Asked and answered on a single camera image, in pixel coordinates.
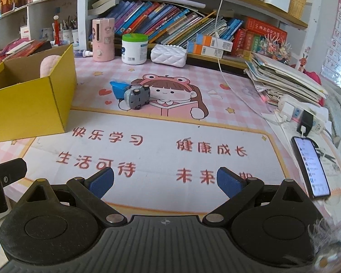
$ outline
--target pink plush toy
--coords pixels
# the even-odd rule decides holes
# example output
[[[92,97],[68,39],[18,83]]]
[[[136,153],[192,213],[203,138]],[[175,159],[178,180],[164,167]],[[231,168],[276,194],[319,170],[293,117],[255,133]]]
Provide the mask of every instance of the pink plush toy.
[[[40,64],[40,77],[43,78],[49,76],[60,58],[61,57],[59,55],[50,55],[43,59]]]

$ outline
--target desk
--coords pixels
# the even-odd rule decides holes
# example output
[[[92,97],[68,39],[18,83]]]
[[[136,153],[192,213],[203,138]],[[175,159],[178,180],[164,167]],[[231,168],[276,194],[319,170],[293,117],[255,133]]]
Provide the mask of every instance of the desk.
[[[303,186],[273,130],[229,90],[219,71],[151,61],[130,66],[118,57],[108,63],[77,58],[75,64],[78,84],[67,133],[0,143],[0,163],[23,157],[28,164],[26,178],[5,190],[11,199],[37,178],[65,183],[108,165],[115,183],[103,200],[128,217],[204,216],[227,200],[215,183],[221,166],[269,184],[289,177]],[[249,79],[225,77],[257,112],[275,109],[260,100]],[[152,95],[162,96],[125,111],[111,80],[148,81]]]

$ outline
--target white plastic jar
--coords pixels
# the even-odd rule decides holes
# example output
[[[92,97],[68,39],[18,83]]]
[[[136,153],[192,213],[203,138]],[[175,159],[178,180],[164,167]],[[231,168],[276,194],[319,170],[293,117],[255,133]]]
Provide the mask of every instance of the white plastic jar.
[[[148,36],[143,34],[123,35],[121,59],[128,65],[140,65],[146,62]]]

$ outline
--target phone screen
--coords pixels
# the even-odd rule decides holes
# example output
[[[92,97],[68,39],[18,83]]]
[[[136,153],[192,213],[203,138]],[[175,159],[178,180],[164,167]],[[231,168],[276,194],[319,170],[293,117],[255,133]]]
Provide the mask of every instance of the phone screen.
[[[330,195],[328,182],[315,147],[309,139],[294,137],[308,174],[314,197]]]

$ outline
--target yellow cardboard box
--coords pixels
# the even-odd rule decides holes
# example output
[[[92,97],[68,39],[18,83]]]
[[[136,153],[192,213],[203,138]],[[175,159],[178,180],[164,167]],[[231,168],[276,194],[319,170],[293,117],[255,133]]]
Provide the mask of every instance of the yellow cardboard box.
[[[48,77],[40,64],[61,59]],[[65,45],[0,64],[0,142],[65,132],[77,85],[73,46]]]

